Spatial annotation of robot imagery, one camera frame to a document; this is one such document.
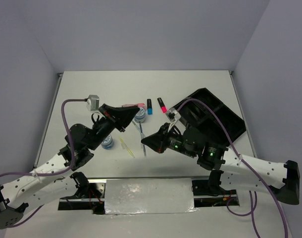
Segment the pink highlighter marker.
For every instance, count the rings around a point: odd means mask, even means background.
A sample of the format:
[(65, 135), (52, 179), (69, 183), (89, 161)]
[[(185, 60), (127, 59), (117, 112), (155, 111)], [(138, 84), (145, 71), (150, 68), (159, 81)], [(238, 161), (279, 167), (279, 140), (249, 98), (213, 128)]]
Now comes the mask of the pink highlighter marker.
[(157, 98), (157, 101), (158, 101), (158, 104), (162, 110), (163, 113), (166, 113), (167, 112), (167, 108), (163, 102), (163, 100), (161, 98)]

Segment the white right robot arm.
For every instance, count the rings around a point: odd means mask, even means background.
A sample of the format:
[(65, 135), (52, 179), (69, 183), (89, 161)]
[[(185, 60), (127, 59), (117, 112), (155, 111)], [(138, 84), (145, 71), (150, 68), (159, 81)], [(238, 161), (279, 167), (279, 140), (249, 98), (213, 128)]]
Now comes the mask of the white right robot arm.
[(200, 131), (187, 128), (183, 134), (162, 125), (158, 132), (141, 143), (161, 154), (166, 149), (197, 159), (197, 164), (210, 172), (208, 190), (219, 194), (223, 190), (272, 191), (282, 203), (300, 203), (300, 172), (297, 162), (270, 162), (247, 155), (236, 155), (230, 147), (209, 141)]

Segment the green gel pen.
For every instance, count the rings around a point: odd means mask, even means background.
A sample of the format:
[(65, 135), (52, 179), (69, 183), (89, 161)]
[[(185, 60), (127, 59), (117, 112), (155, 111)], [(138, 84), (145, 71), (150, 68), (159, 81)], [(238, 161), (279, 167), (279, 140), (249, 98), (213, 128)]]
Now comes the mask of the green gel pen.
[(142, 132), (141, 128), (134, 121), (132, 121), (132, 124), (139, 131), (141, 138), (143, 138), (143, 132)]

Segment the yellow pen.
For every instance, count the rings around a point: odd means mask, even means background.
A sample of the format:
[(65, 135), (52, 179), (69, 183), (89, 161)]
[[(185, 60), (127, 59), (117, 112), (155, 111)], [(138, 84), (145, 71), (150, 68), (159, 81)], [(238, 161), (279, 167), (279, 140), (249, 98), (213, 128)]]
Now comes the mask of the yellow pen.
[(135, 158), (135, 155), (133, 154), (133, 152), (129, 149), (129, 147), (127, 146), (127, 144), (125, 143), (125, 141), (119, 137), (119, 140), (120, 140), (120, 143), (121, 143), (121, 146), (123, 149), (127, 150), (127, 152), (130, 154), (130, 156), (132, 158)]

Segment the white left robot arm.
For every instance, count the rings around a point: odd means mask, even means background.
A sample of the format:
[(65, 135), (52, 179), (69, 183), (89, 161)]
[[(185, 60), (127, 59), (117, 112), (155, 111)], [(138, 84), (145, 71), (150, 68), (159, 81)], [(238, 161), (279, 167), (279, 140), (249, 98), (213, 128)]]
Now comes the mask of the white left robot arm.
[(103, 104), (97, 111), (102, 115), (92, 119), (92, 127), (80, 123), (66, 127), (67, 144), (51, 159), (12, 182), (0, 184), (0, 230), (22, 225), (26, 214), (35, 214), (55, 199), (101, 198), (102, 193), (79, 169), (94, 157), (93, 151), (114, 129), (125, 131), (139, 107)]

